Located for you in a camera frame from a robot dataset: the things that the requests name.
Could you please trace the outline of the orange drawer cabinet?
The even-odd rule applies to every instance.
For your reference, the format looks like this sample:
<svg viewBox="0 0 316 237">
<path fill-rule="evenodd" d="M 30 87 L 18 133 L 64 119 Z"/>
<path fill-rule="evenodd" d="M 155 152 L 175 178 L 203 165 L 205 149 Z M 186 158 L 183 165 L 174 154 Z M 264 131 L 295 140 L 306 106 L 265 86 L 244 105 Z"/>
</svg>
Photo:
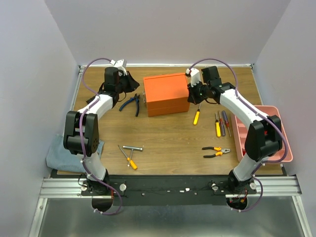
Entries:
<svg viewBox="0 0 316 237">
<path fill-rule="evenodd" d="M 184 73 L 144 77 L 143 83 L 149 117 L 189 110 L 189 92 Z"/>
</svg>

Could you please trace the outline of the small yellow handled screwdriver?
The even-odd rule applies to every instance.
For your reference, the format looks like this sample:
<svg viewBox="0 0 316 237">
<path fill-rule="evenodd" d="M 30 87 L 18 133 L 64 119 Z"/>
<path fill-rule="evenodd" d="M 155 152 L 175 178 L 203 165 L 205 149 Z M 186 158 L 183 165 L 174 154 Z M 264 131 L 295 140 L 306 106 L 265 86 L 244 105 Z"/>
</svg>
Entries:
<svg viewBox="0 0 316 237">
<path fill-rule="evenodd" d="M 216 128 L 216 136 L 221 137 L 220 124 L 217 113 L 215 113 L 215 128 Z"/>
</svg>

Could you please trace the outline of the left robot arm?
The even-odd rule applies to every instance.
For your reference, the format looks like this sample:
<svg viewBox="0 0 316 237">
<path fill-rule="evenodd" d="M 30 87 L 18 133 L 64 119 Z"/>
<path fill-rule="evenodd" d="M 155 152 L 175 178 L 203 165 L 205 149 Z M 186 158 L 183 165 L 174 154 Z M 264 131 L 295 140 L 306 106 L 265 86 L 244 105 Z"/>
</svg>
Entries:
<svg viewBox="0 0 316 237">
<path fill-rule="evenodd" d="M 124 66 L 106 67 L 104 82 L 94 98 L 82 109 L 66 114 L 63 146 L 72 155 L 79 156 L 93 190 L 106 194 L 109 189 L 109 175 L 101 164 L 99 146 L 99 119 L 119 101 L 121 93 L 135 91 L 139 83 L 133 79 Z"/>
</svg>

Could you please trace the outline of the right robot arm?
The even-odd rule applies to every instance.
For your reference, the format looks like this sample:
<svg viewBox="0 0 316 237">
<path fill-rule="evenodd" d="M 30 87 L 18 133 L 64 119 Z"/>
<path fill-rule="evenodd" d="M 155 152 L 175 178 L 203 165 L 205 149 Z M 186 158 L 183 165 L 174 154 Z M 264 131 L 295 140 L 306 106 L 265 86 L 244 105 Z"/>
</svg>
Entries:
<svg viewBox="0 0 316 237">
<path fill-rule="evenodd" d="M 227 181 L 228 190 L 237 194 L 252 180 L 259 166 L 269 161 L 269 157 L 282 148 L 288 151 L 281 119 L 265 114 L 249 103 L 239 94 L 236 85 L 223 83 L 215 66 L 202 70 L 190 67 L 186 70 L 186 76 L 191 79 L 188 102 L 197 105 L 213 99 L 232 112 L 247 129 L 245 155 L 230 171 Z"/>
</svg>

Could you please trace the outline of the thin metal screwdriver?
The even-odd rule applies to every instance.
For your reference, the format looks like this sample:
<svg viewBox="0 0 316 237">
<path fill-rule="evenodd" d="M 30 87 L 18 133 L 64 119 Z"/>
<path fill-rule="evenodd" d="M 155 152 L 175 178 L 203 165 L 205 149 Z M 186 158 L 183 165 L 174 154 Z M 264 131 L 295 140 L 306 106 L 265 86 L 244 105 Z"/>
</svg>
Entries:
<svg viewBox="0 0 316 237">
<path fill-rule="evenodd" d="M 227 128 L 227 130 L 228 130 L 229 136 L 231 137 L 232 135 L 231 135 L 229 123 L 226 121 L 226 122 L 225 122 L 225 125 L 226 125 L 226 128 Z"/>
</svg>

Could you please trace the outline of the black rubber mallet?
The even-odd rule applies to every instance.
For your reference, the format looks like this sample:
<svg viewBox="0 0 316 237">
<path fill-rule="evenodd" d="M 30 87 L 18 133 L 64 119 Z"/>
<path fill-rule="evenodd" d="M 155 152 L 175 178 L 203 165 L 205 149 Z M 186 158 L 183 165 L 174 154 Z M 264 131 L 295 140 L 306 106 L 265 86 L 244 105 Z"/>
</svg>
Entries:
<svg viewBox="0 0 316 237">
<path fill-rule="evenodd" d="M 90 104 L 90 103 L 94 103 L 95 101 L 98 101 L 98 100 L 99 100 L 99 96 L 93 96 L 93 97 L 89 98 L 88 100 L 86 100 L 86 103 Z"/>
</svg>

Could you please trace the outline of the blue cloth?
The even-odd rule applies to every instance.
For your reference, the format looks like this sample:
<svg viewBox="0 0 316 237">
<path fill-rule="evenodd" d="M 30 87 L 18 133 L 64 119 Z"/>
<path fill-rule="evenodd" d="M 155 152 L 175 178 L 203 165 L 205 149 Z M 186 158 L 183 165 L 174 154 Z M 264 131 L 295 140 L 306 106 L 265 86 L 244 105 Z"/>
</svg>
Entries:
<svg viewBox="0 0 316 237">
<path fill-rule="evenodd" d="M 69 150 L 64 148 L 63 136 L 57 134 L 51 143 L 46 157 L 47 166 L 61 171 L 85 173 L 85 169 L 80 160 L 81 158 L 72 155 Z"/>
</svg>

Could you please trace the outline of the red handled screwdriver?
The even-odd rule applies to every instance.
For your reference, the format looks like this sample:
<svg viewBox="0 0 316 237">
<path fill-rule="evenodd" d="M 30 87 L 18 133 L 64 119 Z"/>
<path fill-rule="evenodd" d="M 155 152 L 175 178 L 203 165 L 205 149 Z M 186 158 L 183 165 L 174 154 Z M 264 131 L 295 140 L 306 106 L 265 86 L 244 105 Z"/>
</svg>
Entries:
<svg viewBox="0 0 316 237">
<path fill-rule="evenodd" d="M 225 129 L 223 128 L 222 117 L 221 117 L 221 113 L 219 110 L 218 110 L 218 115 L 219 115 L 219 124 L 220 124 L 221 133 L 224 134 L 223 131 L 225 131 Z"/>
</svg>

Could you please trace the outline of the grey handled screwdriver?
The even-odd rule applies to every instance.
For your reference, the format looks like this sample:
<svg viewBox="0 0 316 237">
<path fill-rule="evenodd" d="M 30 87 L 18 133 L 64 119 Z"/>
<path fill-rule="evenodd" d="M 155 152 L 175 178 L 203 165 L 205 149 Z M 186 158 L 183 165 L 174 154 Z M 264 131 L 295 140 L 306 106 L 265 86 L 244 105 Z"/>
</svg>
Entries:
<svg viewBox="0 0 316 237">
<path fill-rule="evenodd" d="M 221 119 L 222 119 L 222 136 L 226 136 L 226 130 L 225 130 L 226 121 L 225 121 L 224 111 L 221 111 L 220 115 L 221 115 Z"/>
</svg>

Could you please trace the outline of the orange handled pliers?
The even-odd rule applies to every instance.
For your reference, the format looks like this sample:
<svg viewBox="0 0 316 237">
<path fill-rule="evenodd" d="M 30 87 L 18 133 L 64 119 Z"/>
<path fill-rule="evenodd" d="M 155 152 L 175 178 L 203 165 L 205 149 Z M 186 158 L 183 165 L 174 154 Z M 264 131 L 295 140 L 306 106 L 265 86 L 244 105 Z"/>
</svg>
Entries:
<svg viewBox="0 0 316 237">
<path fill-rule="evenodd" d="M 221 148 L 221 147 L 203 147 L 202 150 L 213 150 L 215 151 L 215 154 L 212 155 L 205 155 L 203 156 L 204 158 L 214 158 L 217 156 L 221 156 L 223 154 L 229 153 L 231 150 L 230 149 L 226 149 L 226 148 Z"/>
</svg>

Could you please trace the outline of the orange handled screwdriver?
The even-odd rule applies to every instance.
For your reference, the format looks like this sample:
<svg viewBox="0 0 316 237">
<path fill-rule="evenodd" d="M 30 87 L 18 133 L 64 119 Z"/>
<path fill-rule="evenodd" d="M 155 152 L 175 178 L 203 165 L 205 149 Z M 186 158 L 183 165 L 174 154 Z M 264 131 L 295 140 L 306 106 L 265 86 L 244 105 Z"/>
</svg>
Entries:
<svg viewBox="0 0 316 237">
<path fill-rule="evenodd" d="M 125 156 L 125 158 L 127 160 L 127 166 L 131 167 L 133 170 L 137 170 L 138 166 L 136 165 L 136 163 L 125 153 L 125 151 L 122 149 L 122 147 L 120 145 L 118 145 L 118 148 L 120 149 L 120 151 Z"/>
</svg>

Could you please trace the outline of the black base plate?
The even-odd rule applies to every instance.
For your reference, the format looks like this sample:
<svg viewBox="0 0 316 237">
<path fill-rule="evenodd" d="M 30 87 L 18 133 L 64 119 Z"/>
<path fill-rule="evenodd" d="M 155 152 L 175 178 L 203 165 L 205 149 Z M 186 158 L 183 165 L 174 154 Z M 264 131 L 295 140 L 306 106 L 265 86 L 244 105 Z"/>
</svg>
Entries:
<svg viewBox="0 0 316 237">
<path fill-rule="evenodd" d="M 247 196 L 256 194 L 253 180 L 235 185 L 224 175 L 110 175 L 114 189 L 88 179 L 81 184 L 81 195 L 91 196 L 93 207 L 226 205 L 245 208 Z"/>
</svg>

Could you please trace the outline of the aluminium rail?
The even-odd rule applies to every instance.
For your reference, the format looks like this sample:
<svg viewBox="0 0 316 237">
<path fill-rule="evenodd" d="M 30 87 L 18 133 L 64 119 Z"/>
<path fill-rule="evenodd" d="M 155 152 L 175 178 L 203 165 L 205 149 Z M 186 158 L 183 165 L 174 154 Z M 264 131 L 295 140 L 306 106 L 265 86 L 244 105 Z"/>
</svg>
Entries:
<svg viewBox="0 0 316 237">
<path fill-rule="evenodd" d="M 48 178 L 44 179 L 40 189 L 40 198 L 110 198 L 94 191 L 86 190 L 82 185 L 84 178 Z M 302 194 L 295 176 L 258 176 L 255 181 L 256 193 L 250 197 L 291 197 Z"/>
</svg>

